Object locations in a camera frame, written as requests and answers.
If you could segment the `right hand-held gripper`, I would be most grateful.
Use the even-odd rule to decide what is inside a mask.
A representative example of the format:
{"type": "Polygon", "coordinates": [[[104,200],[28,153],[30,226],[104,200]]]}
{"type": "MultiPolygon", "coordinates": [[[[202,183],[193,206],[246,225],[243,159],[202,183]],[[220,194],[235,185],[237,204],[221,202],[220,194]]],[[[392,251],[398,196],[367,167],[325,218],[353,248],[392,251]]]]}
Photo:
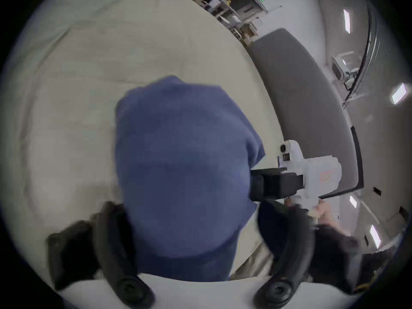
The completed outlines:
{"type": "Polygon", "coordinates": [[[342,178],[336,157],[305,158],[295,140],[281,144],[277,161],[278,168],[251,171],[252,201],[288,199],[291,205],[315,206],[320,197],[338,188],[342,178]]]}

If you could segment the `person's right hand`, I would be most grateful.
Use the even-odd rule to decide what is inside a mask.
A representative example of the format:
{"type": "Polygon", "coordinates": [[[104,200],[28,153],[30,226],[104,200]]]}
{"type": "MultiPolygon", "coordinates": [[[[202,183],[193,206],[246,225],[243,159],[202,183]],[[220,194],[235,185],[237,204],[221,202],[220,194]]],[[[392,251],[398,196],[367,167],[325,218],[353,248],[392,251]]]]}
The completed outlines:
{"type": "Polygon", "coordinates": [[[321,198],[318,199],[318,204],[309,209],[306,214],[312,219],[314,225],[325,225],[340,230],[332,214],[331,205],[321,198]]]}

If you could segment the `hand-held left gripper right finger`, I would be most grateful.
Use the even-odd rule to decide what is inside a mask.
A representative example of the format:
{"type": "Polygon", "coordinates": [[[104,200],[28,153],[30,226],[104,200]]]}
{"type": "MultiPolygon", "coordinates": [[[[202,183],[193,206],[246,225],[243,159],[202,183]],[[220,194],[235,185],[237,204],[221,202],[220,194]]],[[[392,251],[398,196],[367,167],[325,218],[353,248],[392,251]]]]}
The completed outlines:
{"type": "Polygon", "coordinates": [[[327,224],[314,225],[299,205],[287,207],[275,200],[260,204],[257,223],[275,263],[270,280],[255,293],[256,308],[283,308],[308,276],[314,283],[354,293],[359,277],[355,238],[327,224]]]}

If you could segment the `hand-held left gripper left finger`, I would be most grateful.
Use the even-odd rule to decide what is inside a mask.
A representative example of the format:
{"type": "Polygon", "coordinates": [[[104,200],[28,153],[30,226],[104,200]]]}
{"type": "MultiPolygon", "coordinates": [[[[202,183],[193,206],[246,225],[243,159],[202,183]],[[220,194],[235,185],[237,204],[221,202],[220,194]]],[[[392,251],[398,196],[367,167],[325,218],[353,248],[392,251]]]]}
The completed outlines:
{"type": "Polygon", "coordinates": [[[47,237],[52,285],[62,291],[101,271],[119,300],[129,308],[149,309],[153,291],[138,277],[136,250],[123,204],[104,203],[90,220],[79,220],[47,237]]]}

